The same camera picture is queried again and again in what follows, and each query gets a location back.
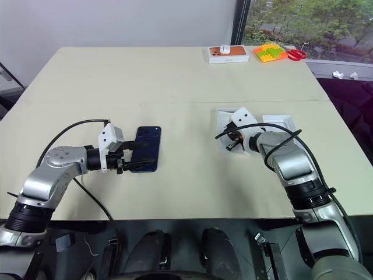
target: white bracket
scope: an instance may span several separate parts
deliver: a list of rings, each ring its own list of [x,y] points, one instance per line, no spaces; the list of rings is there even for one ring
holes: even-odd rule
[[[115,152],[123,143],[124,137],[119,127],[108,123],[98,136],[98,150],[100,151],[101,171],[107,172],[106,156],[109,152]]]

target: window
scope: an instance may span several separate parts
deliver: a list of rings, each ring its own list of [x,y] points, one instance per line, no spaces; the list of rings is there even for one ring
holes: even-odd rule
[[[373,64],[373,0],[238,0],[237,5],[241,17],[248,15],[233,34],[242,44],[279,41],[314,60]]]

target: scissors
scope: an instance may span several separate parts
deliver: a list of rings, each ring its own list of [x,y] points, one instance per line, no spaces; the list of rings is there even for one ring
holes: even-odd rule
[[[287,57],[289,59],[294,60],[294,61],[299,61],[307,57],[307,53],[301,50],[291,50],[289,48],[284,47],[283,45],[279,45],[281,48],[285,50],[287,53]]]

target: tree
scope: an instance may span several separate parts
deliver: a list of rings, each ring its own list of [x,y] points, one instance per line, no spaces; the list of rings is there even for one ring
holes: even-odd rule
[[[309,42],[311,58],[339,59],[343,54],[337,48],[350,53],[361,53],[359,48],[364,48],[368,59],[372,55],[372,0],[272,0],[272,8],[266,7],[266,2],[252,1],[245,44],[280,40],[301,48]],[[343,47],[346,42],[341,39],[346,38],[353,43]]]

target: smartphone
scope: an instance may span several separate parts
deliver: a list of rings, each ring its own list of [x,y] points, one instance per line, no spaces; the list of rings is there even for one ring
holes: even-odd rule
[[[133,169],[131,172],[154,172],[158,166],[159,143],[161,140],[160,127],[139,127],[136,133],[136,141],[149,144],[147,148],[137,149],[132,152],[131,162],[141,159],[154,159],[155,161],[145,167]]]

